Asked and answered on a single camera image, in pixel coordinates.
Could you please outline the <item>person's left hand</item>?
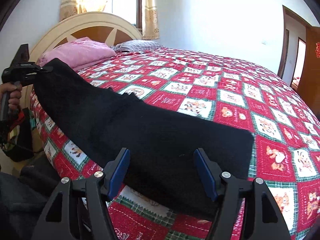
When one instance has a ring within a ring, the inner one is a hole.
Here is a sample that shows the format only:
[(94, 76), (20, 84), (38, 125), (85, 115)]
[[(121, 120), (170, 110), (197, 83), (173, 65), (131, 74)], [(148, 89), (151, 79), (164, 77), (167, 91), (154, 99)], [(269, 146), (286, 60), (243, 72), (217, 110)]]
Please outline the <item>person's left hand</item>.
[(3, 98), (3, 95), (6, 92), (10, 93), (10, 98), (9, 98), (9, 108), (14, 111), (18, 109), (20, 105), (20, 98), (22, 96), (22, 86), (21, 84), (14, 85), (12, 83), (3, 83), (0, 86), (1, 89), (1, 99)]

